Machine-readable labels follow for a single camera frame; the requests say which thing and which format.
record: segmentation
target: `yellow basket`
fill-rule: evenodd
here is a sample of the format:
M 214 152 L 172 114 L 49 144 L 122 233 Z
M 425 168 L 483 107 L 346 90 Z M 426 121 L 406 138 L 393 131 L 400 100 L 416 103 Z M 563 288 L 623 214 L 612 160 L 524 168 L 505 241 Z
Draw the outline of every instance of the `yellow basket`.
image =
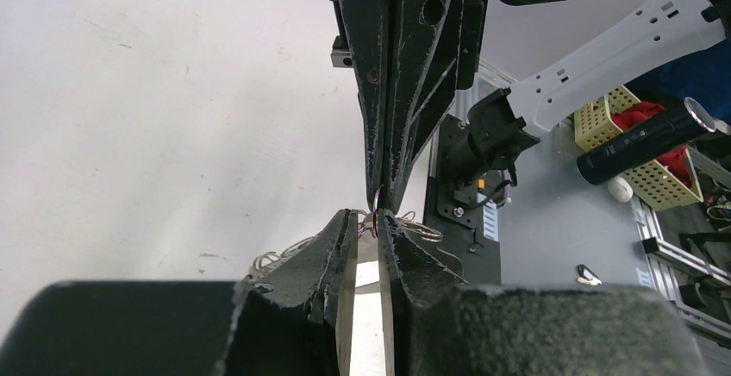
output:
M 620 87 L 603 98 L 586 104 L 574 113 L 576 143 L 588 152 L 622 133 L 611 116 L 639 102 L 640 99 L 629 90 Z M 688 189 L 657 160 L 626 171 L 622 177 L 632 186 L 634 194 L 654 210 L 668 210 L 703 201 L 703 193 L 698 187 L 698 177 L 690 161 L 690 154 L 685 154 L 685 168 L 693 182 L 692 189 Z

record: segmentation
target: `thin wire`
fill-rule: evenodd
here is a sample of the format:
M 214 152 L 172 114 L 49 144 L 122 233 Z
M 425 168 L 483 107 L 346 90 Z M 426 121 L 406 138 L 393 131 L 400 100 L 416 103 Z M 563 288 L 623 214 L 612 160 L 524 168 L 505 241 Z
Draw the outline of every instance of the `thin wire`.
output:
M 466 210 L 475 210 L 476 208 L 484 206 L 485 204 L 490 202 L 492 200 L 492 198 L 494 198 L 498 193 L 500 193 L 500 191 L 505 189 L 505 187 L 508 185 L 510 185 L 510 179 L 505 179 L 503 182 L 500 182 L 499 184 L 497 184 L 497 186 L 495 188 L 493 188 L 489 194 L 487 194 L 485 199 L 483 199 L 482 201 L 480 201 L 476 204 L 467 205 L 467 206 L 465 206 L 465 209 Z
M 374 228 L 373 218 L 374 214 L 369 214 L 364 210 L 355 210 L 358 216 L 362 216 L 363 220 L 358 222 L 358 238 L 365 235 L 366 232 L 370 232 L 373 238 L 376 237 L 377 231 Z M 415 232 L 422 236 L 427 241 L 441 241 L 442 233 L 436 229 L 430 228 L 424 224 L 415 222 L 416 212 L 410 210 L 403 214 L 403 216 L 397 218 L 398 225 L 409 231 Z M 249 274 L 245 277 L 246 280 L 260 279 L 271 273 L 275 269 L 279 268 L 288 259 L 302 251 L 307 247 L 317 235 L 305 238 L 299 242 L 296 242 L 287 247 L 281 254 L 277 255 L 275 251 L 269 251 L 257 256 L 253 259 L 252 266 L 249 268 Z

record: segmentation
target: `sticker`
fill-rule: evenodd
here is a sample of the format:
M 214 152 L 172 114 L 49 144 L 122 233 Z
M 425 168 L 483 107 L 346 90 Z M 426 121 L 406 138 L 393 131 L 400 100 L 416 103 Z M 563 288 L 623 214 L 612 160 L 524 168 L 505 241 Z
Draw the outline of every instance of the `sticker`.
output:
M 485 195 L 478 194 L 478 202 L 485 198 Z M 500 242 L 497 236 L 497 204 L 493 201 L 488 202 L 482 208 L 482 235 L 488 240 Z
M 637 279 L 640 281 L 640 285 L 647 288 L 655 288 L 655 284 L 653 284 L 653 276 L 650 275 L 650 273 L 645 273 L 644 271 L 640 270 L 639 267 L 636 268 L 637 271 Z

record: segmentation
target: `gray table surface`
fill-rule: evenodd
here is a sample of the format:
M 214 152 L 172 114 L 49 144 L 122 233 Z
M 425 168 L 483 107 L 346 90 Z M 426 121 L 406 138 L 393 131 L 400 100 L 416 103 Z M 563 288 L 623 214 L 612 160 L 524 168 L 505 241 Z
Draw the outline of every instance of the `gray table surface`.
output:
M 640 283 L 648 264 L 632 207 L 584 181 L 581 153 L 564 124 L 516 162 L 519 185 L 500 211 L 504 285 L 575 283 L 578 264 L 607 284 Z

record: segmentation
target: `metal ring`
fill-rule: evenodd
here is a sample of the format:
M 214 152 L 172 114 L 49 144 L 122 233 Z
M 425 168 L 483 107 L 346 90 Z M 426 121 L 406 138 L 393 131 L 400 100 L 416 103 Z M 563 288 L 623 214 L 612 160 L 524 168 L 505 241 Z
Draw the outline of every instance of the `metal ring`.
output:
M 424 241 L 441 242 L 444 235 L 436 229 L 430 228 L 424 224 L 409 221 L 406 219 L 398 220 L 401 228 L 411 231 L 421 236 Z
M 317 235 L 314 235 L 309 238 L 305 238 L 300 242 L 290 245 L 289 247 L 287 247 L 287 249 L 282 251 L 282 253 L 279 255 L 279 258 L 289 258 L 292 252 L 294 252 L 295 254 L 300 252 L 303 248 L 307 247 L 316 237 Z
M 380 188 L 378 188 L 378 190 L 376 191 L 376 194 L 373 196 L 373 205 L 372 205 L 372 207 L 373 207 L 373 213 L 374 214 L 378 210 L 379 199 L 381 197 L 381 188 L 383 188 L 383 186 L 381 186 Z
M 414 218 L 416 218 L 416 212 L 413 210 L 410 210 L 409 212 L 406 212 L 405 214 L 403 214 L 403 216 L 401 216 L 401 219 L 410 222 L 413 222 Z

